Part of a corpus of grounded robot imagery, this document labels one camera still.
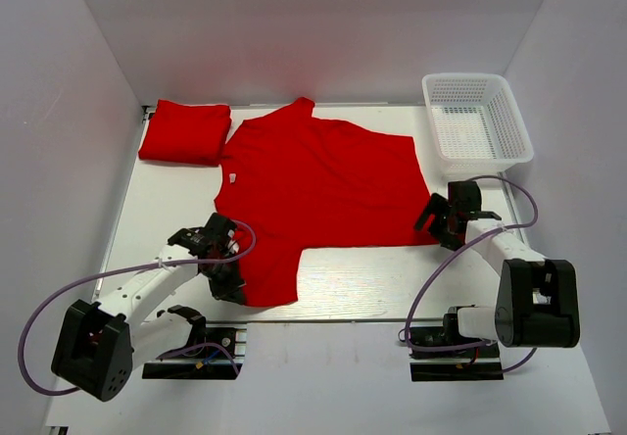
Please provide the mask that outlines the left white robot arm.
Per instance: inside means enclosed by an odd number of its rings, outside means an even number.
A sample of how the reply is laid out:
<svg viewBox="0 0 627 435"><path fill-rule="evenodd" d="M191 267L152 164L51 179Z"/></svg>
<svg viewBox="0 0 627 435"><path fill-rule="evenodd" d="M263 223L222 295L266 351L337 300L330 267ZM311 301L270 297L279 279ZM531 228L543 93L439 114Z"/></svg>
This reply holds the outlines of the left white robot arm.
<svg viewBox="0 0 627 435"><path fill-rule="evenodd" d="M200 312L163 303L199 275L209 279L215 299L241 299L239 262L256 242L250 225L219 214L201 227L179 229L150 263L127 268L130 277L122 286L92 303L70 305L52 372L108 402L134 369L154 360L195 356L211 348L232 362L223 345L207 338L207 320Z"/></svg>

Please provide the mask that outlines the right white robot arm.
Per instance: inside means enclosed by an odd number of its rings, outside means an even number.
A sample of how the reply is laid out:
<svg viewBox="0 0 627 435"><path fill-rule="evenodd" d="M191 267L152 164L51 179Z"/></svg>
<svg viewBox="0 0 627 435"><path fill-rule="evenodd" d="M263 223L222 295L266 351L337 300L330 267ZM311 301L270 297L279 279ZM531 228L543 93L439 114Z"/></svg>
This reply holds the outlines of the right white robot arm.
<svg viewBox="0 0 627 435"><path fill-rule="evenodd" d="M450 255L427 281L461 254L474 251L500 278L493 306L453 307L443 318L442 336L403 341L420 353L467 354L500 343L508 348L573 348L580 339L576 271L566 260L548 259L516 236L522 224L506 224L482 207L479 179L452 181L448 194L434 193L414 227L425 229Z"/></svg>

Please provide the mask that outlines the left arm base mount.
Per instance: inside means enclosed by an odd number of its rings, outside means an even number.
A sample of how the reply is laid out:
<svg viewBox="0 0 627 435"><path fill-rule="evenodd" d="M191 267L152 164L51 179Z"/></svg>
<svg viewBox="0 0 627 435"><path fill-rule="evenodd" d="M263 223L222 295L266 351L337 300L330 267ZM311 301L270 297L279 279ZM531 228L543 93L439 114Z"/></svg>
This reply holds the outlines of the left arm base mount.
<svg viewBox="0 0 627 435"><path fill-rule="evenodd" d="M247 341L247 327L207 325L193 342L192 349L164 360L147 362L144 380L234 381L242 369Z"/></svg>

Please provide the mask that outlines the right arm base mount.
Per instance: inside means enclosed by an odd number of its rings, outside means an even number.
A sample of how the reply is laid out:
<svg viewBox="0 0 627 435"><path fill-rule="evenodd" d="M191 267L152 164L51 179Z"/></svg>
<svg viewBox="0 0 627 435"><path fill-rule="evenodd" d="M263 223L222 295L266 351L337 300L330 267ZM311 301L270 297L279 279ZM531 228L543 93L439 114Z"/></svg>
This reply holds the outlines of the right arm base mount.
<svg viewBox="0 0 627 435"><path fill-rule="evenodd" d="M475 339L450 339L443 325L420 325L410 329L414 346L451 347L474 343ZM497 345L443 352L410 349L410 380L426 382L477 382L503 380L503 367Z"/></svg>

